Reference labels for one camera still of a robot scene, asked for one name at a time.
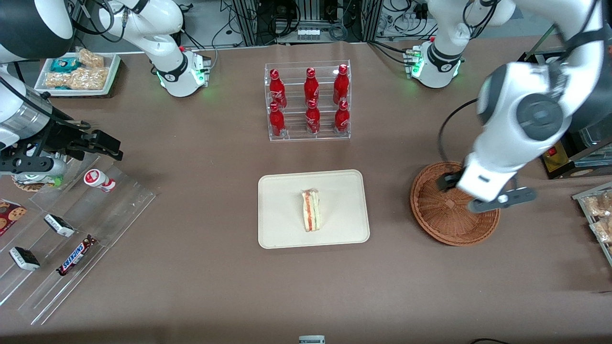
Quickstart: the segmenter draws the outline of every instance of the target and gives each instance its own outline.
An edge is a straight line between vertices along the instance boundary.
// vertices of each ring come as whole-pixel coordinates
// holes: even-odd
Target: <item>clear acrylic shelf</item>
[[[76,178],[66,183],[66,187],[46,190],[31,198],[40,210],[26,205],[30,206],[28,213],[15,224],[24,228],[15,231],[13,237],[0,237],[4,239],[0,244],[0,304],[18,307],[31,324],[43,324],[53,314],[155,198],[151,191],[115,166],[95,165],[117,182],[112,192],[105,193],[80,182],[92,167],[84,161],[75,170]],[[43,219],[48,213],[62,217],[76,232],[64,237],[49,229]],[[60,276],[55,270],[87,234],[97,242],[66,276]],[[20,269],[8,253],[14,246],[31,250],[40,268],[33,272]]]
[[[346,64],[348,66],[347,76],[351,81],[349,84],[347,101],[349,111],[351,111],[351,61],[315,61],[315,62],[289,62],[289,63],[268,63],[264,71],[264,92],[266,96],[266,113],[268,123],[268,136],[270,141],[295,141],[295,140],[320,140],[335,139],[348,140],[351,138],[351,124],[347,134],[337,135],[334,132],[334,119],[338,105],[334,104],[334,81],[338,75],[338,66]],[[321,130],[316,135],[306,131],[306,103],[304,98],[304,83],[306,81],[306,69],[313,67],[316,71],[316,79],[319,81],[319,111],[321,112]],[[272,134],[270,125],[270,70],[278,69],[280,79],[285,84],[287,96],[287,107],[282,110],[285,116],[285,127],[287,135],[276,137]]]

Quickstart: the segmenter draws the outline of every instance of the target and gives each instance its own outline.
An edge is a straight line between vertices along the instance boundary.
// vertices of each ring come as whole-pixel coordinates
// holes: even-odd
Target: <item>coca-cola bottle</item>
[[[319,81],[315,77],[315,69],[306,69],[306,82],[304,83],[304,96],[306,102],[310,99],[319,100]]]
[[[285,117],[279,109],[278,103],[270,104],[270,125],[272,126],[272,134],[276,137],[284,137],[287,135],[285,128]]]
[[[285,94],[285,84],[278,75],[278,69],[272,69],[270,71],[270,95],[272,100],[277,102],[281,108],[287,107],[287,95]]]
[[[347,71],[348,66],[346,64],[341,64],[338,67],[338,75],[334,81],[334,104],[339,103],[342,99],[346,99],[348,95],[348,85],[350,81],[346,74]]]
[[[316,134],[321,129],[321,113],[317,109],[319,102],[316,99],[309,99],[306,110],[306,131]]]
[[[346,135],[351,123],[351,115],[348,112],[348,102],[346,100],[341,100],[338,107],[339,109],[336,111],[336,118],[334,120],[334,132],[337,135]]]

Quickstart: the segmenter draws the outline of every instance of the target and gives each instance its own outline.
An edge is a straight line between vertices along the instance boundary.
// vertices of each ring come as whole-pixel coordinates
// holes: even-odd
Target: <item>white tray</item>
[[[118,54],[115,53],[96,54],[104,57],[104,67],[108,68],[108,76],[102,89],[57,89],[46,87],[45,79],[47,78],[47,73],[51,70],[51,63],[54,59],[45,60],[45,64],[42,66],[42,70],[40,71],[38,80],[36,80],[36,85],[34,85],[34,89],[39,93],[49,92],[53,97],[95,97],[108,94],[110,92],[111,86],[113,85],[117,70],[119,69],[119,63],[121,62],[121,58]],[[73,58],[76,55],[76,53],[66,53],[62,57]]]
[[[321,229],[306,232],[302,190],[318,189]],[[276,174],[259,180],[259,233],[264,249],[359,244],[370,237],[364,179],[357,170]]]

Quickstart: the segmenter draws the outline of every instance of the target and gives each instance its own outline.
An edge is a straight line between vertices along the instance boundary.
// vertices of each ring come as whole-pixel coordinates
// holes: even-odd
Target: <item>brown tablecloth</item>
[[[159,85],[145,55],[124,55],[117,95],[53,100],[122,141],[117,163],[158,194],[43,326],[0,308],[1,343],[578,343],[612,336],[610,267],[570,196],[609,178],[546,180],[520,172],[536,201],[502,212],[483,244],[425,234],[409,209],[414,176],[439,160],[443,119],[497,66],[537,38],[480,39],[444,89],[406,79],[366,44],[221,51],[211,84],[185,99]],[[408,47],[408,43],[399,43]],[[270,143],[267,62],[350,59],[350,141]],[[446,134],[461,160],[480,124],[474,107]],[[371,236],[364,244],[264,250],[257,182],[267,174],[362,172]],[[8,196],[30,194],[0,181]]]

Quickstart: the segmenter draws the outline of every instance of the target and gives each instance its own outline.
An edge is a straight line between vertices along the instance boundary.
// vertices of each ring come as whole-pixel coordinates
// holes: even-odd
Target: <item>wicker basket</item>
[[[410,205],[419,225],[436,240],[454,246],[476,245],[493,234],[500,211],[475,214],[467,208],[473,197],[457,188],[439,191],[438,178],[460,169],[458,162],[425,167],[412,183]]]

